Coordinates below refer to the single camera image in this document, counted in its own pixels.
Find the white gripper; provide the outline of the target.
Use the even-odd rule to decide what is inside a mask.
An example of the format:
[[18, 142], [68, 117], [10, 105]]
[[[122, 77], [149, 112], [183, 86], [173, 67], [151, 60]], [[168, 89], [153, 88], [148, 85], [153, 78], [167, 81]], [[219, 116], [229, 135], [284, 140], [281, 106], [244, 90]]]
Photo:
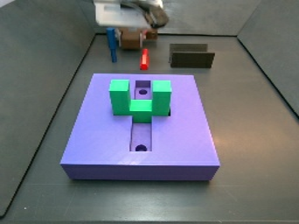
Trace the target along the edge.
[[164, 26], [163, 0], [93, 0], [100, 26], [159, 29]]

